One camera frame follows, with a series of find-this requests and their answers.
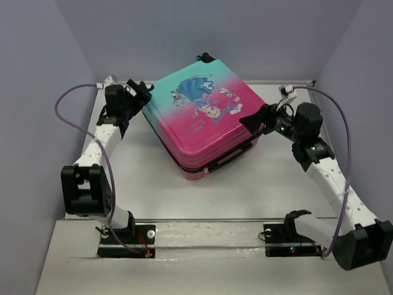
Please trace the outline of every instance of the pink suitcase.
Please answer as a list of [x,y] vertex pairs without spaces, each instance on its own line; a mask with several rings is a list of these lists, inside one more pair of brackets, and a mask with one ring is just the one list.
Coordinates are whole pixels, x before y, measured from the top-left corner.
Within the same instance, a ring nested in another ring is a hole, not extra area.
[[153,83],[142,110],[164,147],[190,180],[232,162],[257,144],[239,119],[264,101],[220,60],[207,53]]

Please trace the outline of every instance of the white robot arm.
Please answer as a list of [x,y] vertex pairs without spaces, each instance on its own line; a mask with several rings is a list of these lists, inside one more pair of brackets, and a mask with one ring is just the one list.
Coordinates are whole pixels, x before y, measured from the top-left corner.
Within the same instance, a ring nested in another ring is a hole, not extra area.
[[[333,151],[319,137],[322,116],[314,104],[302,103],[296,114],[288,115],[286,106],[296,98],[291,85],[279,88],[282,100],[278,104],[265,104],[251,116],[240,122],[251,132],[264,124],[263,133],[278,132],[293,142],[292,153],[307,175],[319,186],[332,207],[340,216],[346,187]],[[386,259],[393,241],[393,225],[381,222],[360,200],[352,187],[348,189],[348,202],[341,215],[340,236],[333,241],[333,255],[345,270],[351,270]],[[336,227],[317,219],[306,210],[293,211],[286,215],[284,224],[271,235],[280,235],[281,241],[306,237],[329,248]]]
[[133,215],[119,206],[112,206],[112,189],[107,180],[105,169],[116,145],[121,142],[129,121],[150,101],[151,94],[146,85],[132,80],[126,87],[109,76],[103,83],[106,105],[101,111],[95,138],[90,141],[81,157],[72,166],[64,166],[61,171],[61,184],[66,212],[78,216],[88,216],[113,229],[128,229],[134,233]]

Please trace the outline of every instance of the cartoon print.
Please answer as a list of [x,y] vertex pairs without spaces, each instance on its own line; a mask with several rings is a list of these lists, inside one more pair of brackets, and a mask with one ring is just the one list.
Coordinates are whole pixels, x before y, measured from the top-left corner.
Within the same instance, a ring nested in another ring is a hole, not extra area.
[[195,116],[200,112],[205,113],[210,118],[217,118],[220,116],[221,110],[217,106],[211,106],[210,98],[214,89],[213,82],[205,77],[191,77],[180,83],[175,91],[171,91],[173,97],[173,104],[179,105],[184,98],[195,103]]
[[221,87],[221,88],[220,88],[220,93],[225,93],[226,96],[228,96],[229,98],[232,98],[232,92],[229,91],[229,90],[226,89],[226,88]]
[[175,106],[179,106],[180,104],[184,104],[185,97],[179,94],[177,90],[171,91],[173,97],[173,104]]
[[241,108],[243,107],[243,104],[238,104],[234,109],[231,109],[230,110],[230,114],[231,115],[234,115],[234,114],[237,114],[238,112],[240,112],[241,111]]
[[220,115],[217,118],[212,119],[213,124],[219,123],[225,117],[226,114],[234,115],[239,113],[242,107],[243,105],[241,103],[239,104],[229,103],[227,107],[221,111]]
[[[225,96],[227,96],[227,97],[229,97],[229,98],[232,98],[232,96],[234,95],[234,94],[233,94],[233,91],[228,90],[228,89],[223,88],[223,87],[220,88],[220,93],[221,93],[221,94],[225,93]],[[236,96],[233,100],[234,100],[235,102],[239,102],[240,97]]]

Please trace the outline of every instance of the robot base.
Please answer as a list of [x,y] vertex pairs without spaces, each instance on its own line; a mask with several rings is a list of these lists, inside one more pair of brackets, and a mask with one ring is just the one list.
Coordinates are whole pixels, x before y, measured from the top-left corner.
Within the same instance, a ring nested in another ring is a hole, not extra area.
[[154,224],[137,224],[134,235],[128,229],[114,229],[120,241],[133,250],[130,251],[117,242],[108,228],[97,228],[101,233],[97,256],[101,258],[154,258],[155,229]]

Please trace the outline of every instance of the gray wall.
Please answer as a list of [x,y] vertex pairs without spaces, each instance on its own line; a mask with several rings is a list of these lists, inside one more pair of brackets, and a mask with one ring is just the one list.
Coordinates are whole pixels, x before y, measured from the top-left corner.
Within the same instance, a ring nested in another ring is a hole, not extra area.
[[[317,86],[340,102],[353,144],[353,186],[382,220],[393,221],[393,22],[391,0],[365,0]],[[346,135],[338,111],[319,98],[342,169]],[[384,263],[393,292],[393,249]]]
[[93,74],[155,80],[208,51],[245,80],[316,79],[361,0],[56,0]]
[[[94,79],[52,0],[0,1],[0,38],[0,294],[29,295],[63,207],[60,170],[83,143],[53,105]],[[87,125],[92,94],[71,95],[63,114]]]

